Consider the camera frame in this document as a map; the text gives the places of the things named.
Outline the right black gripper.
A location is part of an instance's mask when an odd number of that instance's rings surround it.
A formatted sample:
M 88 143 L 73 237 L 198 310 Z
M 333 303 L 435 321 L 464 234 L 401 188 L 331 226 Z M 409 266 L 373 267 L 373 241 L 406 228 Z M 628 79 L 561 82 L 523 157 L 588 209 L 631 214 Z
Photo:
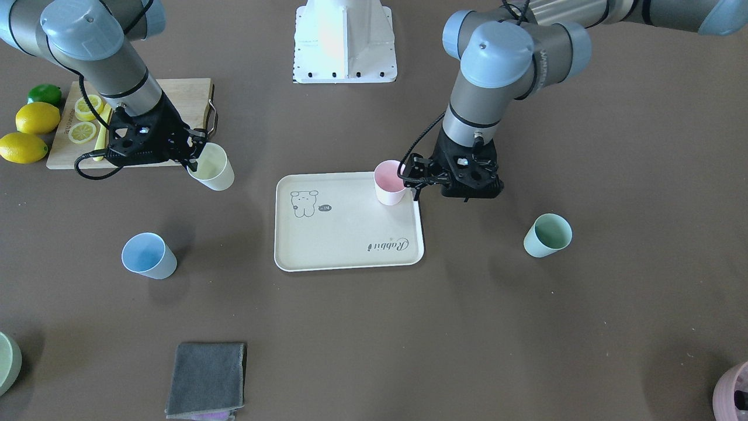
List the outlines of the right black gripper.
M 114 166 L 174 160 L 195 172 L 199 155 L 209 141 L 206 130 L 192 130 L 182 121 L 165 93 L 155 107 L 143 115 L 130 116 L 118 106 L 110 118 L 109 131 L 105 159 Z

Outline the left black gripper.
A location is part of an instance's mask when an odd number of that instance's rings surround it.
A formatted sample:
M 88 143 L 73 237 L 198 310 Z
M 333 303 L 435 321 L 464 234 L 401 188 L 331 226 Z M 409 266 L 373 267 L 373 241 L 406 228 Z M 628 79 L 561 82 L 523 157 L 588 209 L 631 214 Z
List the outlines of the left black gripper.
M 445 197 L 461 199 L 494 199 L 504 187 L 498 178 L 497 152 L 494 141 L 485 142 L 473 136 L 468 146 L 453 142 L 441 129 L 431 157 L 409 155 L 409 164 L 399 164 L 399 178 L 412 188 L 413 200 L 428 185 L 440 185 Z

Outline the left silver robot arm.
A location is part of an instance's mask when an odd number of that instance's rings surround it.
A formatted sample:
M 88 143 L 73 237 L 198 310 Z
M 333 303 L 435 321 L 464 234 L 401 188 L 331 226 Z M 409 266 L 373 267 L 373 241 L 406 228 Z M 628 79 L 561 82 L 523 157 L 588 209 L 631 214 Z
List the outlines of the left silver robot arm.
M 502 190 L 494 139 L 515 99 L 580 74 L 591 59 L 591 27 L 637 22 L 700 35 L 727 36 L 746 25 L 745 1 L 503 1 L 499 8 L 457 11 L 442 33 L 460 62 L 435 149 L 408 151 L 397 187 L 429 185 L 445 197 L 494 199 Z

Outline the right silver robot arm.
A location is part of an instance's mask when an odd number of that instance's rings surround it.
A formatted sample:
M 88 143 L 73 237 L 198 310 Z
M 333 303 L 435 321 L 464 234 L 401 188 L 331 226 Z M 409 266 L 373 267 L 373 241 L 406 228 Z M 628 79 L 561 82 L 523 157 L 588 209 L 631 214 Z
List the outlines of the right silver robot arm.
M 109 144 L 81 155 L 124 166 L 172 160 L 189 171 L 210 132 L 182 120 L 131 45 L 163 30 L 159 1 L 3 1 L 2 40 L 88 80 L 113 109 Z

